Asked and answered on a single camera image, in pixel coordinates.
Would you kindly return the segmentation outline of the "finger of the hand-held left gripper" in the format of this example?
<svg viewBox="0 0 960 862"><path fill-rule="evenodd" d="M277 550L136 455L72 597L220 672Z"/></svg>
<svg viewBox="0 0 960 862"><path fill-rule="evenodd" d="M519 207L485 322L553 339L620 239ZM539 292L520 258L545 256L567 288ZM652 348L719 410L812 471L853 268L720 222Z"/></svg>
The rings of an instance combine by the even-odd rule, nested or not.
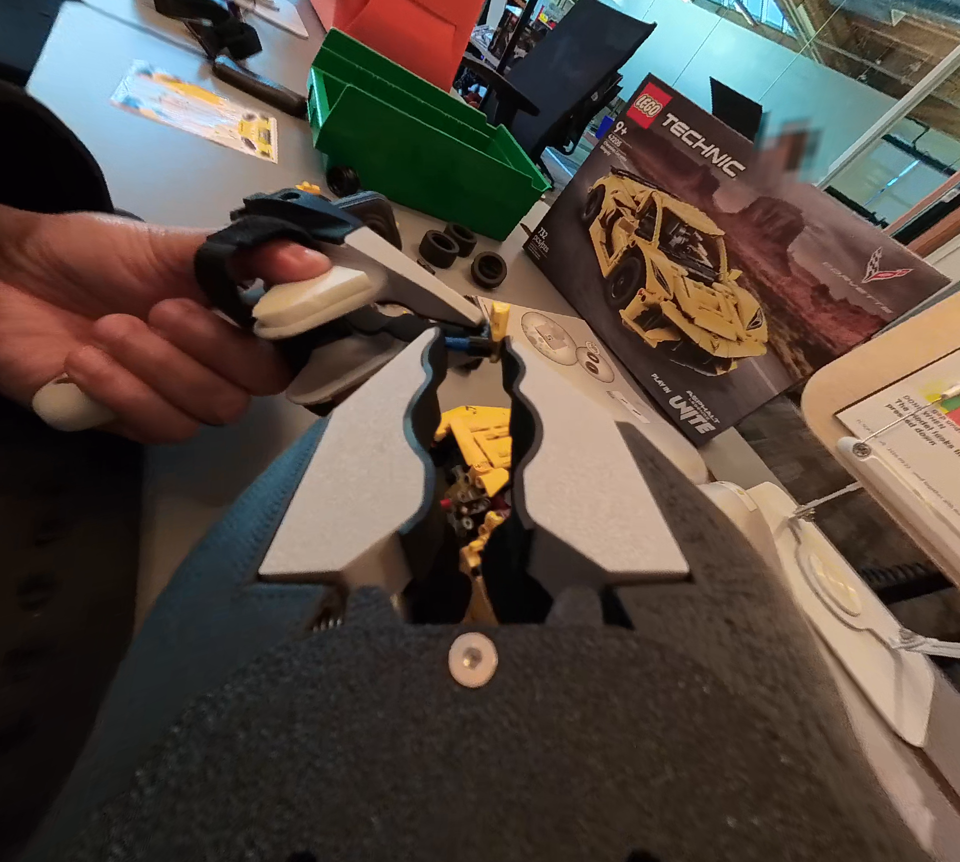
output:
<svg viewBox="0 0 960 862"><path fill-rule="evenodd" d="M322 405L363 385L402 351L402 341L387 333L354 333L315 349L285 391L304 407Z"/></svg>
<svg viewBox="0 0 960 862"><path fill-rule="evenodd" d="M485 322L482 310L412 258L366 226L350 232L341 244L330 244L334 267L362 270L369 287L335 306L338 316L370 304L400 304L414 314L464 328Z"/></svg>

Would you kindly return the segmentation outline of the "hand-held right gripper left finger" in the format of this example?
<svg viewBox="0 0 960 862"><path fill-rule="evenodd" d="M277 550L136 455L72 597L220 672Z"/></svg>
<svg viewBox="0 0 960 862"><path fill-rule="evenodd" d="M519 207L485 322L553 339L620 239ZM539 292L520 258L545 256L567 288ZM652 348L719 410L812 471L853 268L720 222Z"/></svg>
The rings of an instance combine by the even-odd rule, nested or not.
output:
<svg viewBox="0 0 960 862"><path fill-rule="evenodd" d="M434 481L416 412L437 407L438 328L424 331L329 416L258 570L273 582L407 584L402 535Z"/></svg>

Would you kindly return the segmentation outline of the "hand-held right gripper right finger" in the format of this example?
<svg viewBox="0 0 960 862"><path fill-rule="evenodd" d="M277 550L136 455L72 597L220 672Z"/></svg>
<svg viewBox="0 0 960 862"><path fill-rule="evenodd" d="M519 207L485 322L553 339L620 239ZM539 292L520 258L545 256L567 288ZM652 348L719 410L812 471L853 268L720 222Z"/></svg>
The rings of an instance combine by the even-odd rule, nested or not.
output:
<svg viewBox="0 0 960 862"><path fill-rule="evenodd" d="M625 438L629 425L506 342L513 511L547 591L684 580L690 566Z"/></svg>

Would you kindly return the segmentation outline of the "black brick assembly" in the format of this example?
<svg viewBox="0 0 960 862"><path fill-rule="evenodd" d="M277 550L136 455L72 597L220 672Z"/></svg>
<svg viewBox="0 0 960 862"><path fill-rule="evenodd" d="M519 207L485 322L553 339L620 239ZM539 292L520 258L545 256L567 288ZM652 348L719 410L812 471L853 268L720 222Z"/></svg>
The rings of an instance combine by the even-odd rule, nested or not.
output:
<svg viewBox="0 0 960 862"><path fill-rule="evenodd" d="M448 353L461 356L467 361L486 359L497 362L502 351L502 335L497 336L491 324L464 328L449 322L438 324L443 346Z"/></svg>

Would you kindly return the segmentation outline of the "yellow toy brick car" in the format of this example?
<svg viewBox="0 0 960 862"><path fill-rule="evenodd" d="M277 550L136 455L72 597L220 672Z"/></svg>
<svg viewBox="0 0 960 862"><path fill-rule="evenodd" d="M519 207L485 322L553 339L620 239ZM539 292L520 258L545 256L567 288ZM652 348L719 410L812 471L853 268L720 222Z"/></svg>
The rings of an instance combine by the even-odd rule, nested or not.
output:
<svg viewBox="0 0 960 862"><path fill-rule="evenodd" d="M439 505L457 542L459 570L470 582L464 621L498 623L482 562L512 511L510 419L509 408L462 405L441 414L434 435L446 482Z"/></svg>

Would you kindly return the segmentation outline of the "person's left forearm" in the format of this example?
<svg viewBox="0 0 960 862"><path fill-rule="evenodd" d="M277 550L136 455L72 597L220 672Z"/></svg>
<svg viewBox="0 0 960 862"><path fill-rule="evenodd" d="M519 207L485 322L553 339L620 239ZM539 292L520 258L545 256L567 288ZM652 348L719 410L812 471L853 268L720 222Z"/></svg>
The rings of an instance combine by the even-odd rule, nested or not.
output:
<svg viewBox="0 0 960 862"><path fill-rule="evenodd" d="M114 206L100 165L78 136L6 81L1 82L1 203L39 213L98 212L140 220Z"/></svg>

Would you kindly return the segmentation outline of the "person's left hand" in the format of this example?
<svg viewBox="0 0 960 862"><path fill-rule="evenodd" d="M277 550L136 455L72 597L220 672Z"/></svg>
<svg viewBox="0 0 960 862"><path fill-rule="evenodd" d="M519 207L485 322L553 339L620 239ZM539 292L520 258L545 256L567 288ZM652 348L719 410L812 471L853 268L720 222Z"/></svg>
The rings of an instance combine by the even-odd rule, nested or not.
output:
<svg viewBox="0 0 960 862"><path fill-rule="evenodd" d="M296 370L207 305L194 256L207 235L95 212L1 208L1 392L29 408L55 377L146 445L233 424Z"/></svg>

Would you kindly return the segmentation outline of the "green plastic bin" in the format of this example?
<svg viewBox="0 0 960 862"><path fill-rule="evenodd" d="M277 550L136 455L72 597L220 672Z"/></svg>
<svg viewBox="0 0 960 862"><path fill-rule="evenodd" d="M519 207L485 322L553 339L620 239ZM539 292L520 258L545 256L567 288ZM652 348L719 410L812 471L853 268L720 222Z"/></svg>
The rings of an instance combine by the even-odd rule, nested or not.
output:
<svg viewBox="0 0 960 862"><path fill-rule="evenodd" d="M306 100L324 173L350 165L361 190L490 239L504 240L549 187L506 128L337 29Z"/></svg>

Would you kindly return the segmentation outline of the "printed sticker sheet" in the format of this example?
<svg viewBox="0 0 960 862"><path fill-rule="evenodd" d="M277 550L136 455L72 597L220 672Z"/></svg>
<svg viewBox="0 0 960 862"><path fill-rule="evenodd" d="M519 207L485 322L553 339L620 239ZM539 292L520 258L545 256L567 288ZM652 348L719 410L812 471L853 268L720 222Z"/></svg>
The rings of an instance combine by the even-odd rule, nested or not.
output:
<svg viewBox="0 0 960 862"><path fill-rule="evenodd" d="M126 112L258 160L273 164L279 161L279 129L274 116L145 61L131 63L110 102Z"/></svg>

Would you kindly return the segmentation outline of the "grey instruction booklet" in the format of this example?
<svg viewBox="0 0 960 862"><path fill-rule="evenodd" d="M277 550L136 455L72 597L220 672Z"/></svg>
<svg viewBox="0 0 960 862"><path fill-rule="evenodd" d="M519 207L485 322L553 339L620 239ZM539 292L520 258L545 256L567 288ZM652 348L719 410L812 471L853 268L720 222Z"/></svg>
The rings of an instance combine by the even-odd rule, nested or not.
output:
<svg viewBox="0 0 960 862"><path fill-rule="evenodd" d="M534 402L544 443L569 461L615 462L618 425L636 431L694 485L711 480L699 452L645 397L577 317L512 304L507 334L525 376L519 390Z"/></svg>

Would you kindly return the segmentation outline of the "white stand base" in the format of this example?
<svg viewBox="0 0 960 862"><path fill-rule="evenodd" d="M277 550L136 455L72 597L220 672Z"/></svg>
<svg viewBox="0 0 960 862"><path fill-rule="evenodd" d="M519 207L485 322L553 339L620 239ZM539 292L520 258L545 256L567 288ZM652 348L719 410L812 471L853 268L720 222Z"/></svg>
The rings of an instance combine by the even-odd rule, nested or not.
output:
<svg viewBox="0 0 960 862"><path fill-rule="evenodd" d="M713 481L700 490L772 557L799 609L889 728L910 746L929 749L937 700L933 660L957 661L958 644L903 627L777 485L744 489Z"/></svg>

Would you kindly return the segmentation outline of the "toy car set box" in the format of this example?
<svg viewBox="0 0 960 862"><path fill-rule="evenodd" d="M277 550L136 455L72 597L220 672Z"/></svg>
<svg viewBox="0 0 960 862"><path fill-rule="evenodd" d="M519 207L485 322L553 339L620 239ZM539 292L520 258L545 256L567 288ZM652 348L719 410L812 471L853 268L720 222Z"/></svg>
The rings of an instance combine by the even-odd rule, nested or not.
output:
<svg viewBox="0 0 960 862"><path fill-rule="evenodd" d="M524 249L697 447L949 284L651 73Z"/></svg>

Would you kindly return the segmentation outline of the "dark perforated chair seat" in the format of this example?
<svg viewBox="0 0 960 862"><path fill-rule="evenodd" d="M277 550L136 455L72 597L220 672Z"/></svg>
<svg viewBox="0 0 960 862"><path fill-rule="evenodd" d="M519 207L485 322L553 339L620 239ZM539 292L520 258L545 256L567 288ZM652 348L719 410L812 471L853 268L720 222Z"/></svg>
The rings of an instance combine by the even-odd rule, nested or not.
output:
<svg viewBox="0 0 960 862"><path fill-rule="evenodd" d="M1 858L90 736L135 618L143 450L2 404Z"/></svg>

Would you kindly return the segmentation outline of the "wooden sheet holder board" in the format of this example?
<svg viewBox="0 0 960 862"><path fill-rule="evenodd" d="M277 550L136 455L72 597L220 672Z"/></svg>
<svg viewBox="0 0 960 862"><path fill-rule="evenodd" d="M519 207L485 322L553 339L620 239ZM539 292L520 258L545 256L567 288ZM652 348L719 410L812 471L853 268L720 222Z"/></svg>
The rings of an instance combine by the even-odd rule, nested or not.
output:
<svg viewBox="0 0 960 862"><path fill-rule="evenodd" d="M958 284L950 286L874 339L818 371L802 392L806 425L822 440L829 417L855 399L942 359L958 361ZM831 453L850 477L906 533L918 550L959 585L958 466L892 468L860 455L861 445Z"/></svg>

